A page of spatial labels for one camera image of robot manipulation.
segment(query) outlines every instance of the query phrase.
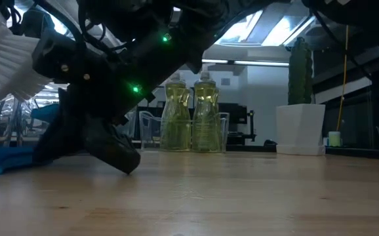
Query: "brush bristles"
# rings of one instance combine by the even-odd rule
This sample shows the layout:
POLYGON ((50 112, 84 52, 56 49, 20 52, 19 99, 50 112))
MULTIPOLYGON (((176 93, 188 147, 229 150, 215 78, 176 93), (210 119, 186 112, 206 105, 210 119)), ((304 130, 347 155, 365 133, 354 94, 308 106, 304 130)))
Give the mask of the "brush bristles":
POLYGON ((13 35, 0 24, 0 100, 8 94, 20 101, 29 100, 50 82, 32 69, 31 54, 38 41, 13 35))

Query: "yellow liquid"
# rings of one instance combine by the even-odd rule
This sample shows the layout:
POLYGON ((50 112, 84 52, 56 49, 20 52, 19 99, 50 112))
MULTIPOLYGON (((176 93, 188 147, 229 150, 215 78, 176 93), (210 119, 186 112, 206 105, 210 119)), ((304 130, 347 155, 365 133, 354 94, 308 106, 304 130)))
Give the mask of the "yellow liquid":
POLYGON ((191 118, 188 111, 189 90, 183 83, 165 85, 166 105, 161 121, 161 149, 189 151, 191 148, 191 118))
POLYGON ((218 89, 214 83, 198 82, 194 85, 197 104, 193 116, 192 150, 221 151, 220 116, 218 114, 218 89))

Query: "cactus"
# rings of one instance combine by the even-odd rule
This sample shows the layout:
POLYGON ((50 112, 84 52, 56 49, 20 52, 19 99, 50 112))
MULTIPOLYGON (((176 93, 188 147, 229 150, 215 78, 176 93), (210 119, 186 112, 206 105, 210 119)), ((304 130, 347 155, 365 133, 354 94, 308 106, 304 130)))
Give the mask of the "cactus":
POLYGON ((310 104, 312 95, 312 56, 303 38, 297 38, 289 61, 289 105, 310 104))

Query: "wooden table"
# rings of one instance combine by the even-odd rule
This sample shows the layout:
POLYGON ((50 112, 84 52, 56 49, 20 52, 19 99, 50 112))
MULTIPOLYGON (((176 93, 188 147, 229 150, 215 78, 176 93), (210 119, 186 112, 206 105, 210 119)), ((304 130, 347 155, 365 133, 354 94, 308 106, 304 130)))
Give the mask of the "wooden table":
POLYGON ((144 152, 0 176, 0 236, 379 236, 379 161, 144 152))

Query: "white planter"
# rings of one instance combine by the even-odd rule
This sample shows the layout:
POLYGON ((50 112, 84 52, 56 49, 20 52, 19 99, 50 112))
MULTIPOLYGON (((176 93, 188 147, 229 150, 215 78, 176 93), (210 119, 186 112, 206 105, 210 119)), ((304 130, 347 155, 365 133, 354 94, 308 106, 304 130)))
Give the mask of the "white planter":
POLYGON ((324 155, 322 125, 325 105, 297 104, 277 107, 277 153, 324 155))

